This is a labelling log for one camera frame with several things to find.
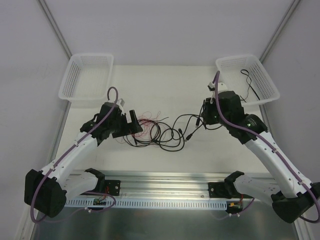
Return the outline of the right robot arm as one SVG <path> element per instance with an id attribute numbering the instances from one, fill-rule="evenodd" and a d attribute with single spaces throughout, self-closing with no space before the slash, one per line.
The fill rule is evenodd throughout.
<path id="1" fill-rule="evenodd" d="M 203 101 L 206 125 L 220 124 L 248 148 L 265 166 L 277 185 L 253 179 L 241 171 L 224 180 L 223 197 L 248 195 L 270 205 L 286 223 L 302 219 L 312 206 L 320 208 L 320 184 L 301 173 L 280 150 L 267 126 L 255 114 L 247 114 L 234 91 L 223 91 Z"/>

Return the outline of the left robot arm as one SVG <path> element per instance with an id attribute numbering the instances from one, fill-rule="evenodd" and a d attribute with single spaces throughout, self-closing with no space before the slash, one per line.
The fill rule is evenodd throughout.
<path id="1" fill-rule="evenodd" d="M 114 139 L 142 132 L 134 110 L 125 113 L 123 104 L 105 102 L 99 113 L 84 123 L 73 144 L 41 170 L 25 176 L 24 202 L 49 218 L 56 217 L 71 200 L 86 192 L 106 193 L 105 175 L 88 168 L 76 177 L 72 171 L 109 137 Z"/>

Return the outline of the right white plastic basket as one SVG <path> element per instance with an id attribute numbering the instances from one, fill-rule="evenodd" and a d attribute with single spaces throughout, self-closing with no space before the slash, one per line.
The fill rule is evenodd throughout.
<path id="1" fill-rule="evenodd" d="M 243 106 L 263 105 L 280 98 L 270 75 L 251 54 L 228 56 L 215 61 L 220 80 L 240 96 Z"/>

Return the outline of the white plastic basket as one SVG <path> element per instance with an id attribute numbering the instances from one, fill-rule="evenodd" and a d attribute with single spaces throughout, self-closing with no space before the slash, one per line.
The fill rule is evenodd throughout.
<path id="1" fill-rule="evenodd" d="M 263 105 L 280 98 L 270 75 L 251 54 L 228 56 L 215 61 L 220 80 L 240 96 L 243 106 Z"/>
<path id="2" fill-rule="evenodd" d="M 97 108 L 107 99 L 114 56 L 109 53 L 77 53 L 71 56 L 58 97 L 74 108 Z"/>

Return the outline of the left white plastic basket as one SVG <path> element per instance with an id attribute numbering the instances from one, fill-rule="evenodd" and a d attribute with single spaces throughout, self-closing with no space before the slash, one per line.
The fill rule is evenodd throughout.
<path id="1" fill-rule="evenodd" d="M 114 56 L 109 53 L 77 53 L 71 56 L 58 97 L 74 108 L 97 108 L 107 99 Z"/>

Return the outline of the aluminium mounting rail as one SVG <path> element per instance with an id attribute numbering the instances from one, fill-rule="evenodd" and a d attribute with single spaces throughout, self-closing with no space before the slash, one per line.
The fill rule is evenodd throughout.
<path id="1" fill-rule="evenodd" d="M 119 180 L 119 198 L 208 200 L 209 182 L 223 182 L 229 173 L 178 173 L 102 170 L 107 180 Z"/>

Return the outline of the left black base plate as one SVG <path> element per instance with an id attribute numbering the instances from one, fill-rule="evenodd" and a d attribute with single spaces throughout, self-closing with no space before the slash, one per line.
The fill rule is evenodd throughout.
<path id="1" fill-rule="evenodd" d="M 120 180 L 107 180 L 103 181 L 103 185 L 100 189 L 101 193 L 105 193 L 111 196 L 119 196 L 121 191 L 121 181 Z"/>

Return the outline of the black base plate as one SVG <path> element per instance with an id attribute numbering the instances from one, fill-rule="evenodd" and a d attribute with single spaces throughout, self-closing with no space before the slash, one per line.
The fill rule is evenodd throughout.
<path id="1" fill-rule="evenodd" d="M 234 185 L 226 182 L 209 182 L 208 194 L 210 198 L 241 198 L 241 194 L 237 192 Z"/>
<path id="2" fill-rule="evenodd" d="M 111 196 L 119 196 L 121 191 L 121 181 L 120 180 L 107 180 L 103 181 L 103 185 L 100 189 L 101 193 L 105 193 Z"/>

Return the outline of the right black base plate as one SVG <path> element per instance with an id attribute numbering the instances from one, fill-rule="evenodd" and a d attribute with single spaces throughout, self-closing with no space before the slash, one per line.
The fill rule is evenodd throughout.
<path id="1" fill-rule="evenodd" d="M 241 194 L 237 192 L 234 185 L 226 182 L 209 182 L 208 194 L 210 198 L 241 198 Z"/>

